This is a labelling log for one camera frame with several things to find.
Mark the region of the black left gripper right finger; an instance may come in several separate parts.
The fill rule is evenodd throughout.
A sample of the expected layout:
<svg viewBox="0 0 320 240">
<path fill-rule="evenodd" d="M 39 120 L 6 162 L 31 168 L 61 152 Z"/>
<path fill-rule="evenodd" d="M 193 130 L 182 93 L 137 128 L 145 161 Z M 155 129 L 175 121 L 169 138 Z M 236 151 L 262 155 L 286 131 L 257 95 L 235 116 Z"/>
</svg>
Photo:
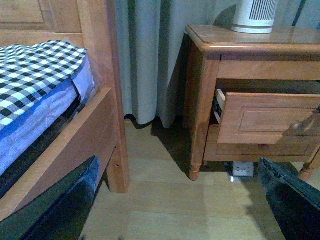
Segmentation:
<svg viewBox="0 0 320 240">
<path fill-rule="evenodd" d="M 320 191 L 267 158 L 258 174 L 269 207 L 287 240 L 320 238 Z"/>
</svg>

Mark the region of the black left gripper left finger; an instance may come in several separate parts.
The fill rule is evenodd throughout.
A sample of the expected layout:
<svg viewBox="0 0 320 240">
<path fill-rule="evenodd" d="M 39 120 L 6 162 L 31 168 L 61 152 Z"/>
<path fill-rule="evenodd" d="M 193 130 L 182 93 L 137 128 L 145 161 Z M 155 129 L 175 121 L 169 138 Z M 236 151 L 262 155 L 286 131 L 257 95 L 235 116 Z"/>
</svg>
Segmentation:
<svg viewBox="0 0 320 240">
<path fill-rule="evenodd" d="M 0 222 L 2 240 L 77 240 L 91 211 L 100 162 L 92 156 Z"/>
</svg>

